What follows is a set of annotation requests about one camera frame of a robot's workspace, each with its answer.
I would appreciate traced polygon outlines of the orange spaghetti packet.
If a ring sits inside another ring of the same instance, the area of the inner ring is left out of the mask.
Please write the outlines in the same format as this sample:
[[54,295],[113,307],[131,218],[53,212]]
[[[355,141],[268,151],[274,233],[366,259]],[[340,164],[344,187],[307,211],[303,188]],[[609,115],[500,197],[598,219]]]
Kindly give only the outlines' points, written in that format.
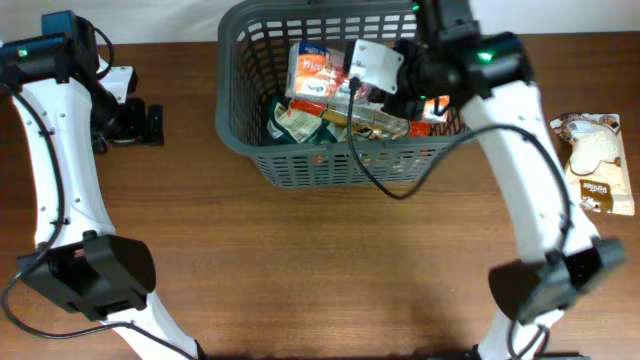
[[[327,120],[336,126],[347,126],[346,105],[291,100],[289,107]],[[438,109],[438,111],[441,115],[436,113],[435,101],[428,100],[423,103],[423,113],[418,120],[407,120],[384,112],[382,103],[356,104],[352,114],[354,136],[360,135],[375,140],[429,136],[433,126],[444,124],[451,118],[449,110]]]

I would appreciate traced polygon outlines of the Kleenex tissue multipack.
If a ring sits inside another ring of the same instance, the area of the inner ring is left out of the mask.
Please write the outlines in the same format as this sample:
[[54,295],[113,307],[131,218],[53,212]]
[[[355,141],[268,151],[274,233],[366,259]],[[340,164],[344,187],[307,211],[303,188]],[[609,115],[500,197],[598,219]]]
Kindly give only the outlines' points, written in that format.
[[289,50],[285,96],[331,105],[347,105],[350,79],[344,70],[345,54],[301,41]]

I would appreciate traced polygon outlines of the green food pouch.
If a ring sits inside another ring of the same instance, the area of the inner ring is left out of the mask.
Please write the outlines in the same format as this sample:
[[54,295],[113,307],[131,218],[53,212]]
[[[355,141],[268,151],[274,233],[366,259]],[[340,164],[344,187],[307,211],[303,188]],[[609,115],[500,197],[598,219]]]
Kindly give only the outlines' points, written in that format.
[[342,143],[347,138],[345,127],[290,108],[281,97],[272,99],[266,131],[276,145]]

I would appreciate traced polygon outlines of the beige Pantree rice bag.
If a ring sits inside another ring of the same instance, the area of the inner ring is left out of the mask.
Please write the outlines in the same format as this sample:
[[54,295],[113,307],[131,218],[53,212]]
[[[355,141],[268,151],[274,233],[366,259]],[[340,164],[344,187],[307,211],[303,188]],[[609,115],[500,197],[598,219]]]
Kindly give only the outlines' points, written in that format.
[[565,176],[586,211],[633,216],[635,203],[617,114],[565,113],[550,122],[571,145]]

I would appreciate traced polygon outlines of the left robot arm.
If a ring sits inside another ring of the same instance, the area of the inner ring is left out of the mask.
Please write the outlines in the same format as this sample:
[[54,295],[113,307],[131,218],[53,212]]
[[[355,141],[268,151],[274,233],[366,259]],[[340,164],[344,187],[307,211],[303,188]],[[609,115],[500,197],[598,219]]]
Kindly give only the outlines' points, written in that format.
[[200,359],[200,344],[156,291],[147,245],[119,236],[99,186],[95,158],[111,146],[160,146],[163,109],[135,96],[130,66],[102,58],[100,29],[70,10],[45,14],[41,34],[1,48],[1,84],[29,148],[37,201],[35,252],[15,282],[117,332],[143,359]]

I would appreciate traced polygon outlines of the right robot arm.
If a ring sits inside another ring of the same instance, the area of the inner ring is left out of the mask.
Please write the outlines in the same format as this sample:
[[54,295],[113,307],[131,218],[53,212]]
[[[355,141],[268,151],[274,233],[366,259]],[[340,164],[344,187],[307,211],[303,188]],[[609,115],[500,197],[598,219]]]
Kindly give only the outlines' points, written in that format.
[[450,98],[463,141],[477,140],[509,212],[518,258],[488,275],[497,313],[467,359],[544,359],[552,326],[626,259],[571,193],[541,109],[533,68],[513,33],[485,35],[466,1],[416,1],[415,41],[391,104]]

